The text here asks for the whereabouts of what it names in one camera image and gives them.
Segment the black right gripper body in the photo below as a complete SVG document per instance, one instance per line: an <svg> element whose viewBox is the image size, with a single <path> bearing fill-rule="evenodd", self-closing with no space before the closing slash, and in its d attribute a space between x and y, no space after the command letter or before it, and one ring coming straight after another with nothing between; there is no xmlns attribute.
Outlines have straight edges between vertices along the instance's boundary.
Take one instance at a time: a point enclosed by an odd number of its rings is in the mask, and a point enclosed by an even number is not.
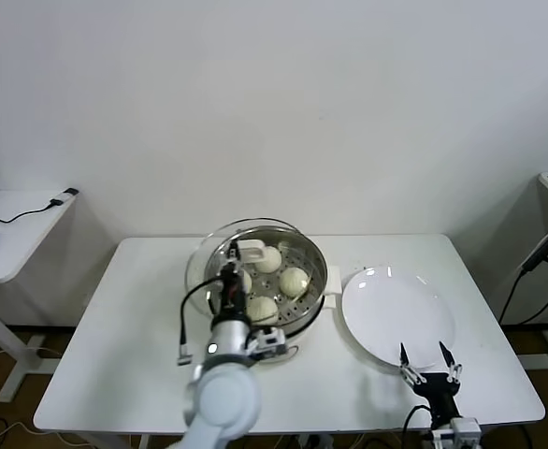
<svg viewBox="0 0 548 449"><path fill-rule="evenodd" d="M454 397L459 392L460 382L449 379L448 373L423 373L424 383L415 386L415 394L428 402L431 414L431 427L448 425L453 418L461 414Z"/></svg>

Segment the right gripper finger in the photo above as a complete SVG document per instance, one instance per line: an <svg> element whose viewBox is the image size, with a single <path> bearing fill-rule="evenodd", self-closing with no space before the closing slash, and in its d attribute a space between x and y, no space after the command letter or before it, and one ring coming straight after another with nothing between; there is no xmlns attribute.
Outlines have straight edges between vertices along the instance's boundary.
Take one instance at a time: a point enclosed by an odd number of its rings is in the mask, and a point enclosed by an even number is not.
<svg viewBox="0 0 548 449"><path fill-rule="evenodd" d="M448 368L448 381L450 383L459 383L460 375L462 372L462 365L458 364L453 356L453 353L444 345L442 341L439 342L442 357Z"/></svg>
<svg viewBox="0 0 548 449"><path fill-rule="evenodd" d="M403 343L400 343L399 362L400 375L407 385L419 385L426 383L426 378L423 374L411 365Z"/></svg>

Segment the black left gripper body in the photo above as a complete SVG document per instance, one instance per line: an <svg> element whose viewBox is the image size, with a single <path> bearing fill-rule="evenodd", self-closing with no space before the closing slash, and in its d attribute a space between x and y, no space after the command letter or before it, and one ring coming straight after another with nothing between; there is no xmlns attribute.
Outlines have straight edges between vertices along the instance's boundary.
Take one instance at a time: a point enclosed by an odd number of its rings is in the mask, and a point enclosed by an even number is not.
<svg viewBox="0 0 548 449"><path fill-rule="evenodd" d="M244 278L235 264L226 264L220 271L223 288L220 294L220 309L213 318L214 322L248 322L246 313L247 298L244 291Z"/></svg>

